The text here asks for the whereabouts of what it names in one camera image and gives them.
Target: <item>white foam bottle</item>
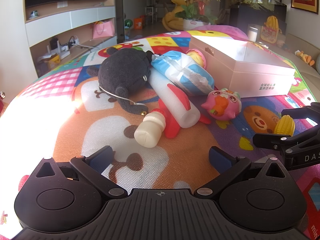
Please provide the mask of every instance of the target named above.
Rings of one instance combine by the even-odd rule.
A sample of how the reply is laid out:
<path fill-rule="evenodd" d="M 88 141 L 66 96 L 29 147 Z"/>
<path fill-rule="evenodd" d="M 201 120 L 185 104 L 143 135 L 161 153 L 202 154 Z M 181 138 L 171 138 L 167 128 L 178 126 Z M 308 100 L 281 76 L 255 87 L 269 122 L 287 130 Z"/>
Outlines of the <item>white foam bottle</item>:
<path fill-rule="evenodd" d="M 148 78 L 148 82 L 150 83 L 153 90 L 157 93 L 159 98 L 163 101 L 165 106 L 168 108 L 169 112 L 175 118 L 177 123 L 182 128 L 189 128 L 195 125 L 200 119 L 199 110 L 191 102 L 191 109 L 186 110 L 185 106 L 182 104 L 179 98 L 167 86 L 168 84 L 172 84 L 174 86 L 174 84 L 155 68 L 152 67 L 150 69 L 151 74 Z"/>
<path fill-rule="evenodd" d="M 134 138 L 140 145 L 153 148 L 161 137 L 165 128 L 165 117 L 160 112 L 151 112 L 147 114 L 142 123 L 134 132 Z"/>

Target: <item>pink toy figure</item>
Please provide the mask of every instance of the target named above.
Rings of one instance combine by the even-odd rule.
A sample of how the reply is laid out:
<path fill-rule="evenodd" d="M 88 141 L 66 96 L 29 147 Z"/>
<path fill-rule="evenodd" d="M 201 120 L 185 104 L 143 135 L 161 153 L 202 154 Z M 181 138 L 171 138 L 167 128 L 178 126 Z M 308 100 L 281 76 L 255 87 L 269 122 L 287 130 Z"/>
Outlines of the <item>pink toy figure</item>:
<path fill-rule="evenodd" d="M 209 93 L 207 101 L 201 106 L 217 120 L 234 119 L 241 112 L 240 95 L 226 88 Z"/>

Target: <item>pink gingham pattern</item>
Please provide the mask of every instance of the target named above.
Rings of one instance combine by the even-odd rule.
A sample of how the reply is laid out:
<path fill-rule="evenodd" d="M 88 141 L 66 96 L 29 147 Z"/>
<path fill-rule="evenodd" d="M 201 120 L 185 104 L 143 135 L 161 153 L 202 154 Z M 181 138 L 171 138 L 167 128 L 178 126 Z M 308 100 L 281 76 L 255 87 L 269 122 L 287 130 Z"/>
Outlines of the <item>pink gingham pattern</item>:
<path fill-rule="evenodd" d="M 82 67 L 48 76 L 29 86 L 21 97 L 54 97 L 71 95 Z"/>

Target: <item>play mat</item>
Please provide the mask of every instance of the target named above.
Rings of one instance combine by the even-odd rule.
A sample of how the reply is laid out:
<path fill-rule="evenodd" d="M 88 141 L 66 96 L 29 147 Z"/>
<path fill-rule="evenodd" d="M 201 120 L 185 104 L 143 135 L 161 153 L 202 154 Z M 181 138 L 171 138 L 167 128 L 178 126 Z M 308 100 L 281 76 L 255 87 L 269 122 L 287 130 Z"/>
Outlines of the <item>play mat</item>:
<path fill-rule="evenodd" d="M 151 50 L 156 54 L 170 50 L 186 52 L 191 35 L 236 38 L 217 31 L 193 30 L 159 34 L 115 47 Z M 44 156 L 67 162 L 74 156 L 89 156 L 110 145 L 114 161 L 103 175 L 128 192 L 132 188 L 191 188 L 194 191 L 219 175 L 208 160 L 211 146 L 218 146 L 232 156 L 247 156 L 253 162 L 265 162 L 272 156 L 280 158 L 279 152 L 256 148 L 252 136 L 272 133 L 283 109 L 315 101 L 296 72 L 288 95 L 243 98 L 242 112 L 236 119 L 213 119 L 210 125 L 198 122 L 191 128 L 181 129 L 174 139 L 163 135 L 156 147 L 144 148 L 133 137 L 143 117 L 122 110 L 114 99 L 98 90 L 97 78 L 86 73 L 89 66 L 99 66 L 105 58 L 106 49 L 102 49 L 57 67 L 25 88 L 0 118 L 0 240 L 10 239 L 21 230 L 13 209 L 14 200 Z M 131 99 L 147 104 L 150 111 L 158 107 L 159 97 L 148 83 Z M 200 108 L 205 99 L 205 96 L 190 98 L 207 114 Z M 295 134 L 315 125 L 311 120 L 295 123 Z M 319 165 L 290 173 L 308 201 L 308 216 L 301 230 L 316 239 L 315 228 L 320 228 Z"/>

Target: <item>blue and white plastic bag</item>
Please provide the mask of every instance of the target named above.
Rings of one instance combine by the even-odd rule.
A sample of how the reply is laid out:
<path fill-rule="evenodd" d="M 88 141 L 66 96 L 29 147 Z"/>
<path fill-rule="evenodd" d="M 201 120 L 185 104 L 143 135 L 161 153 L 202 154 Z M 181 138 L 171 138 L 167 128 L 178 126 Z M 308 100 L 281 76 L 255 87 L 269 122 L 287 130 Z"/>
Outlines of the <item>blue and white plastic bag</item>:
<path fill-rule="evenodd" d="M 188 96 L 208 95 L 214 90 L 212 76 L 190 56 L 179 51 L 153 55 L 151 65 Z"/>

